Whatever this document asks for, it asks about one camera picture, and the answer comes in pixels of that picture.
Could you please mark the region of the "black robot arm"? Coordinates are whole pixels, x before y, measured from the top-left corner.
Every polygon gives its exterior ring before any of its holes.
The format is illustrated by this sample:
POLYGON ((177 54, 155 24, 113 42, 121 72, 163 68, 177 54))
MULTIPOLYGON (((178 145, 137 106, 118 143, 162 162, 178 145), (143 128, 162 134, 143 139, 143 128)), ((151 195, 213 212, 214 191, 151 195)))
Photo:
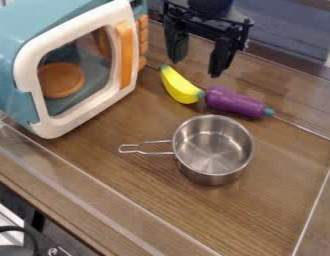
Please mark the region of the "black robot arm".
POLYGON ((190 36, 215 43, 210 55, 209 74, 218 78, 230 68, 238 51, 249 45, 256 21, 234 7, 234 0, 165 0, 163 26, 167 55, 178 64, 189 54, 190 36))

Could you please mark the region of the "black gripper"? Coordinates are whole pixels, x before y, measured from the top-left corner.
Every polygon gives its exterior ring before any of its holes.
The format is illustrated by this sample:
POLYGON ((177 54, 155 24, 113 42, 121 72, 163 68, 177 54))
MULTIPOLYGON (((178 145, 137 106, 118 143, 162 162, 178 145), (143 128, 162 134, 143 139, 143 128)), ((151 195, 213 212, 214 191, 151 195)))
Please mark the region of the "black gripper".
POLYGON ((249 39, 254 19, 234 5, 235 0, 165 0, 163 25, 167 54, 178 64, 187 56, 189 34, 217 40, 209 74, 218 78, 231 66, 249 39))

